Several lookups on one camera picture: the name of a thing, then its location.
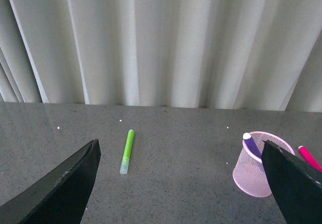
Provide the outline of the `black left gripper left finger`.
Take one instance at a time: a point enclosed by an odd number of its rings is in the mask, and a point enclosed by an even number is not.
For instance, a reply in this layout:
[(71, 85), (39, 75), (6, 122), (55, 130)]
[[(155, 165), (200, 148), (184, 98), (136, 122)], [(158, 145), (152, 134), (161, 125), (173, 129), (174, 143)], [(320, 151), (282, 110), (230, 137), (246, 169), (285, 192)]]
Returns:
[(1, 206), (1, 223), (80, 223), (93, 190), (101, 151), (90, 141), (28, 189)]

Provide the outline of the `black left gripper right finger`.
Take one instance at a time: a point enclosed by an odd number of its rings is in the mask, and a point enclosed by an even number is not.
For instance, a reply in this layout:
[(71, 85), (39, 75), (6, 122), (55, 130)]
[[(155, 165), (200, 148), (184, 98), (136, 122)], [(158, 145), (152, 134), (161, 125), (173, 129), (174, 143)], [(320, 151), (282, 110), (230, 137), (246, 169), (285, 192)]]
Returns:
[(321, 171), (270, 140), (262, 164), (276, 203), (287, 223), (321, 223)]

